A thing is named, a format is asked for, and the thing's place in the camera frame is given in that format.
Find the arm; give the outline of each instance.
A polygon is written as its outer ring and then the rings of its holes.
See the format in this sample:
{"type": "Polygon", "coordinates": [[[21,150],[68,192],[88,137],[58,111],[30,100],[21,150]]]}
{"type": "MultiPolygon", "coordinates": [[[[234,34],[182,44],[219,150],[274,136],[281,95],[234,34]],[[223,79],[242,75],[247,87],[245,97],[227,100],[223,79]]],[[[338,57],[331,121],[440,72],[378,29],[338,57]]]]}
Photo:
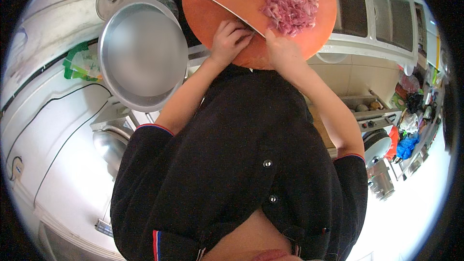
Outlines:
{"type": "Polygon", "coordinates": [[[212,80],[250,43],[252,32],[244,28],[239,22],[221,22],[214,35],[211,56],[167,101],[155,124],[171,130],[174,135],[184,128],[195,114],[212,80]]]}
{"type": "Polygon", "coordinates": [[[364,156],[364,144],[358,123],[340,98],[311,69],[296,43],[266,32],[266,43],[273,68],[308,97],[319,111],[328,136],[337,148],[337,156],[356,153],[364,156]]]}

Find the cleaver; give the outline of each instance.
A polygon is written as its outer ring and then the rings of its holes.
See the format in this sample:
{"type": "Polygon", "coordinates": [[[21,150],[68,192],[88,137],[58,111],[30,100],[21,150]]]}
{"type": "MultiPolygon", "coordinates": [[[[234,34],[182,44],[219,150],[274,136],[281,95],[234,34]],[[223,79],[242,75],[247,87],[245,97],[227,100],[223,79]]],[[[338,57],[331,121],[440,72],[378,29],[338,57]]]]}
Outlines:
{"type": "Polygon", "coordinates": [[[241,18],[238,14],[236,14],[235,12],[233,12],[232,10],[228,9],[227,7],[223,6],[221,3],[217,2],[216,0],[212,0],[213,2],[219,4],[220,6],[222,6],[223,8],[227,9],[227,11],[229,11],[231,14],[235,15],[236,17],[238,17],[242,23],[246,24],[247,26],[251,27],[255,32],[259,33],[263,38],[266,38],[261,32],[259,32],[259,30],[257,30],[256,28],[254,28],[254,26],[250,25],[246,20],[244,20],[243,18],[241,18]]]}

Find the striped sleeve cuff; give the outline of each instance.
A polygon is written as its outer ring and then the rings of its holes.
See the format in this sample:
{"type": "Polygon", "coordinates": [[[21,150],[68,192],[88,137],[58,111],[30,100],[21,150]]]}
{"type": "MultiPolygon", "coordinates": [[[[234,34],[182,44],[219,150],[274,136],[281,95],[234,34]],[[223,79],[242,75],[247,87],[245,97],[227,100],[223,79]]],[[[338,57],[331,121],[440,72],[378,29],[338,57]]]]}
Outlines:
{"type": "Polygon", "coordinates": [[[167,129],[166,127],[163,127],[163,126],[158,125],[158,124],[152,124],[152,123],[146,123],[146,124],[139,125],[139,126],[136,128],[136,130],[139,129],[139,128],[142,128],[142,127],[147,127],[147,126],[158,127],[159,129],[163,129],[163,130],[169,132],[169,134],[171,134],[172,136],[174,136],[174,133],[172,133],[171,130],[167,129]]]}
{"type": "Polygon", "coordinates": [[[361,159],[364,161],[364,163],[366,163],[366,160],[364,159],[364,157],[362,157],[361,155],[356,154],[356,153],[350,153],[350,154],[346,154],[346,155],[337,157],[337,158],[335,158],[333,161],[342,159],[342,158],[347,157],[347,156],[357,156],[357,157],[361,158],[361,159]]]}

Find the orange cutting board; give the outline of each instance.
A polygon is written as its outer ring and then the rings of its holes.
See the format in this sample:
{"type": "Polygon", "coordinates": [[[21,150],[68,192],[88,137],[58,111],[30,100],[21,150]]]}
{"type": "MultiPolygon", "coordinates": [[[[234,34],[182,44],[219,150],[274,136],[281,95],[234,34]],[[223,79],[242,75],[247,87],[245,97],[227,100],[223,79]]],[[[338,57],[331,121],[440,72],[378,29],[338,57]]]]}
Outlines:
{"type": "MultiPolygon", "coordinates": [[[[271,19],[258,10],[264,0],[215,0],[247,21],[248,24],[265,33],[271,19]]],[[[305,59],[313,56],[327,42],[335,25],[337,14],[336,0],[319,0],[316,13],[316,26],[306,28],[295,37],[285,36],[296,42],[305,59]]],[[[182,0],[185,18],[195,36],[208,49],[220,22],[235,19],[235,15],[212,0],[182,0]]],[[[276,36],[282,36],[273,29],[276,36]]],[[[265,39],[255,35],[248,45],[233,61],[234,64],[252,69],[267,69],[268,58],[265,39]]]]}

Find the raw meat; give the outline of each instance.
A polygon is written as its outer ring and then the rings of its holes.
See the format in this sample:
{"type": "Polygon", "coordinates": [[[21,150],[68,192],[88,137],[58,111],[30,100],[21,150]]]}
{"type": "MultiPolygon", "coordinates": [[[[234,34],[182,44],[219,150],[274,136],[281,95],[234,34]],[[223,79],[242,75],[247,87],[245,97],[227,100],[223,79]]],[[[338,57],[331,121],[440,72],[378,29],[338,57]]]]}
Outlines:
{"type": "Polygon", "coordinates": [[[276,28],[284,36],[296,36],[304,28],[316,26],[319,0],[265,0],[259,9],[272,18],[269,28],[276,28]]]}

